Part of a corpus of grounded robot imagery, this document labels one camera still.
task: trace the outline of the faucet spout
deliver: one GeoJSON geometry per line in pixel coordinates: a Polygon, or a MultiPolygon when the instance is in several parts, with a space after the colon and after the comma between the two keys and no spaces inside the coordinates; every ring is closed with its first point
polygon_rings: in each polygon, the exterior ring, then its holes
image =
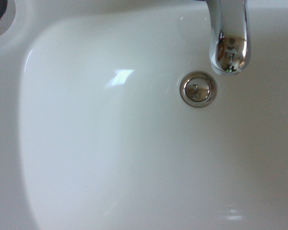
{"type": "Polygon", "coordinates": [[[250,59],[247,0],[205,0],[211,18],[210,61],[217,74],[237,74],[250,59]]]}

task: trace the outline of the sink drain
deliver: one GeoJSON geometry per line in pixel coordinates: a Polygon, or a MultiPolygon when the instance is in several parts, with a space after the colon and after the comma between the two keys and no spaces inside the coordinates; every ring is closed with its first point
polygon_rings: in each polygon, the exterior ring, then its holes
{"type": "Polygon", "coordinates": [[[180,94],[188,105],[201,108],[212,103],[217,93],[214,79],[204,72],[186,75],[180,84],[180,94]]]}

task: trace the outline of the white sink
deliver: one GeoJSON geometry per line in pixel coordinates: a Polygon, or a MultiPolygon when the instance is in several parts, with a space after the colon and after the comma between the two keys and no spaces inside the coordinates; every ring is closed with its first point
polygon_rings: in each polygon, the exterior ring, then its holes
{"type": "Polygon", "coordinates": [[[18,3],[0,230],[288,230],[288,0],[249,0],[251,61],[229,77],[204,2],[128,2],[18,3]],[[218,85],[205,108],[180,96],[192,71],[218,85]]]}

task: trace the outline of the sink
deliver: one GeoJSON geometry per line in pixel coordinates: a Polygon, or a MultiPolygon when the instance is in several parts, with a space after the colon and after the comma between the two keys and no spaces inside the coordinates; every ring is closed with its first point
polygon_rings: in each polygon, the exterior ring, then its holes
{"type": "Polygon", "coordinates": [[[211,68],[204,2],[51,4],[0,37],[0,230],[288,229],[288,0],[249,0],[238,76],[211,68]]]}

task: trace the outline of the sink basin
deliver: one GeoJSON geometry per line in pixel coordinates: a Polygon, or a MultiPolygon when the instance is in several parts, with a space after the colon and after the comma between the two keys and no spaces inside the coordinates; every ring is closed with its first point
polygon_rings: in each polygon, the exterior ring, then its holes
{"type": "Polygon", "coordinates": [[[204,2],[19,6],[36,19],[0,41],[0,230],[288,229],[288,1],[249,0],[229,77],[204,2]],[[217,83],[205,108],[180,96],[192,71],[217,83]]]}

